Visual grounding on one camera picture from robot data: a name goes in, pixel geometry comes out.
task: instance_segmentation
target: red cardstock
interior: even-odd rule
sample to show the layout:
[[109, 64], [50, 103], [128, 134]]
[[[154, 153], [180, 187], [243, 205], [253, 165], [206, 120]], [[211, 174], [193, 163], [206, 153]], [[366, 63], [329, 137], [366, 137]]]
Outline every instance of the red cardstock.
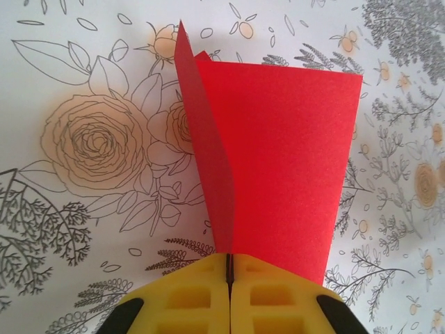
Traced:
[[362, 77], [193, 57], [175, 65], [216, 250], [323, 282]]

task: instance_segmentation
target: flower drawing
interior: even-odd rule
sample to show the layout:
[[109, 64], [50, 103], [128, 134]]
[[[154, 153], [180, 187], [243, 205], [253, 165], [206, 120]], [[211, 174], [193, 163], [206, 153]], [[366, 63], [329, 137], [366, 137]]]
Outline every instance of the flower drawing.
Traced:
[[437, 178], [430, 164], [417, 166], [414, 187], [419, 201], [424, 207], [434, 205], [437, 198]]
[[150, 144], [147, 119], [118, 95], [75, 95], [47, 119], [41, 139], [60, 180], [79, 196], [132, 190]]

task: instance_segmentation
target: black plastic part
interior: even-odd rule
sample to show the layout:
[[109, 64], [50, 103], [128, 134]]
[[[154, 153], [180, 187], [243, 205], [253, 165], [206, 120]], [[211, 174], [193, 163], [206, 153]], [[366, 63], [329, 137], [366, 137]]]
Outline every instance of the black plastic part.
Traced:
[[336, 334], [368, 334], [345, 303], [324, 294], [317, 302]]
[[229, 287], [229, 300], [232, 297], [232, 285], [234, 284], [234, 256], [233, 254], [227, 254], [225, 260], [225, 281]]
[[133, 298], [116, 306], [96, 334], [127, 334], [143, 305], [144, 300]]

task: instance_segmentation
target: orange flower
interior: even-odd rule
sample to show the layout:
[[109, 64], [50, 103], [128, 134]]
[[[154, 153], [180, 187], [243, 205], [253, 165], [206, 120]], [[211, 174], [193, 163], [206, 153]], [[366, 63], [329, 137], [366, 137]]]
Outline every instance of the orange flower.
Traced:
[[192, 141], [184, 103], [175, 102], [170, 111], [157, 113], [149, 121], [149, 130], [153, 137], [163, 143], [170, 144], [172, 149], [193, 154]]
[[417, 166], [414, 188], [419, 202], [425, 207], [432, 207], [437, 198], [437, 178], [430, 164]]
[[439, 145], [442, 143], [442, 125], [440, 123], [434, 124], [432, 127], [432, 141], [434, 141], [434, 144]]
[[437, 169], [437, 174], [439, 175], [440, 184], [445, 187], [445, 160], [440, 162], [439, 168]]
[[68, 190], [103, 196], [133, 189], [147, 165], [150, 135], [147, 119], [130, 101], [75, 95], [48, 118], [41, 143]]
[[147, 47], [140, 49], [146, 49], [165, 61], [172, 61], [175, 55], [177, 32], [178, 28], [174, 24], [164, 26], [160, 31], [155, 31], [154, 39], [148, 43]]

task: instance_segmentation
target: floral wallpaper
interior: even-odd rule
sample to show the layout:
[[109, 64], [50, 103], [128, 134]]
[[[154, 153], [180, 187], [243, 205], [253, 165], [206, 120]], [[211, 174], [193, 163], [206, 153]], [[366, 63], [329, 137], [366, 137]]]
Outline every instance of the floral wallpaper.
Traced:
[[363, 75], [325, 286], [370, 333], [445, 333], [442, 0], [22, 0], [0, 16], [2, 333], [94, 333], [127, 292], [214, 252], [180, 19], [213, 61]]

